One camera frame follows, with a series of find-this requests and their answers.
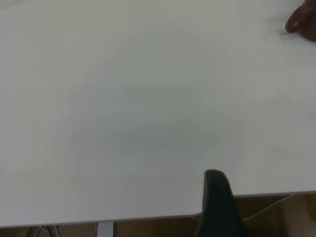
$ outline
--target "cable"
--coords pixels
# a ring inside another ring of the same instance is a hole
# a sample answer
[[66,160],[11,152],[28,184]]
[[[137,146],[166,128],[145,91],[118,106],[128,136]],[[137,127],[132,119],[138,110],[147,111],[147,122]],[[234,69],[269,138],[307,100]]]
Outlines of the cable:
[[244,221],[248,221],[248,220],[250,220],[250,219],[252,219],[252,218],[254,218],[254,217],[260,215],[262,212],[265,212],[265,211],[268,210],[269,208],[271,208],[271,207],[277,205],[278,203],[280,203],[280,202],[282,202],[282,201],[285,201],[285,200],[287,200],[287,199],[289,199],[289,198],[291,198],[291,197],[293,197],[293,196],[294,196],[294,194],[289,195],[289,196],[286,196],[286,197],[283,197],[283,198],[281,198],[281,199],[279,199],[279,200],[277,200],[277,201],[274,201],[274,202],[272,202],[271,204],[269,204],[268,206],[266,206],[265,208],[261,209],[260,211],[257,211],[256,213],[254,213],[254,214],[252,214],[252,215],[250,215],[250,216],[248,216],[248,217],[246,217],[246,218],[243,218],[243,220],[244,220]]
[[94,234],[97,232],[97,229],[98,229],[98,223],[95,223],[94,231],[92,232],[91,237],[94,236]]
[[38,230],[35,232],[35,237],[39,237],[40,236],[40,228],[38,228]]
[[30,227],[29,231],[27,232],[26,236],[25,237],[30,237],[31,234],[33,232],[33,227]]
[[[57,228],[57,231],[60,231],[62,228],[64,228],[65,227],[65,225],[62,225],[61,227],[58,227]],[[42,231],[44,231],[44,232],[47,232],[48,233],[48,230],[47,229],[45,229],[45,227],[43,227],[43,226],[40,226],[39,227]]]
[[57,229],[58,226],[54,226],[54,230],[57,234],[57,237],[61,237],[60,233],[59,233],[59,230]]
[[49,236],[50,237],[54,237],[53,233],[51,232],[49,226],[46,226],[47,230],[48,230],[48,233],[49,233]]

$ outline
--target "floor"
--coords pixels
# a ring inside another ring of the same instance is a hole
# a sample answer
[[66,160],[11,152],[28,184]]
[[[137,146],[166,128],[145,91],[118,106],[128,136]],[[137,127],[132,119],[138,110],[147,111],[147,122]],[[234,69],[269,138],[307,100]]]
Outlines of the floor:
[[[242,217],[247,217],[280,198],[282,197],[238,198],[236,203]],[[296,195],[245,223],[252,237],[314,237],[316,194]],[[193,218],[118,222],[115,224],[115,236],[193,237],[197,224],[198,221]],[[94,228],[94,224],[66,225],[60,230],[60,235],[91,237]],[[28,230],[29,228],[0,229],[0,237],[25,237]],[[48,233],[41,232],[39,237],[48,236]]]

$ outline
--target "white tabletop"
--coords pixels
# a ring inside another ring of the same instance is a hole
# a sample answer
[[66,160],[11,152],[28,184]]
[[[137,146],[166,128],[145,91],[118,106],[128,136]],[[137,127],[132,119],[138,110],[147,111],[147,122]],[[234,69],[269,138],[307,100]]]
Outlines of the white tabletop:
[[297,0],[6,0],[0,226],[201,212],[316,190],[316,45]]

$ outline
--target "table surface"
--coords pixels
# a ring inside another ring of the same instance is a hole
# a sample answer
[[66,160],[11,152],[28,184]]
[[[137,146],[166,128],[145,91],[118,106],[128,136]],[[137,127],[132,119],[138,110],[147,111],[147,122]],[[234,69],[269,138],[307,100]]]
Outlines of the table surface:
[[0,4],[0,226],[201,212],[316,190],[316,45],[297,0]]

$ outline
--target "table leg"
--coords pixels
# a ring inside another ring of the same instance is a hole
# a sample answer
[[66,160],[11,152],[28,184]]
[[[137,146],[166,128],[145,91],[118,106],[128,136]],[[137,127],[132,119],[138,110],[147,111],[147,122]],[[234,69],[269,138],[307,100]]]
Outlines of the table leg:
[[113,237],[114,224],[113,222],[98,222],[97,237]]

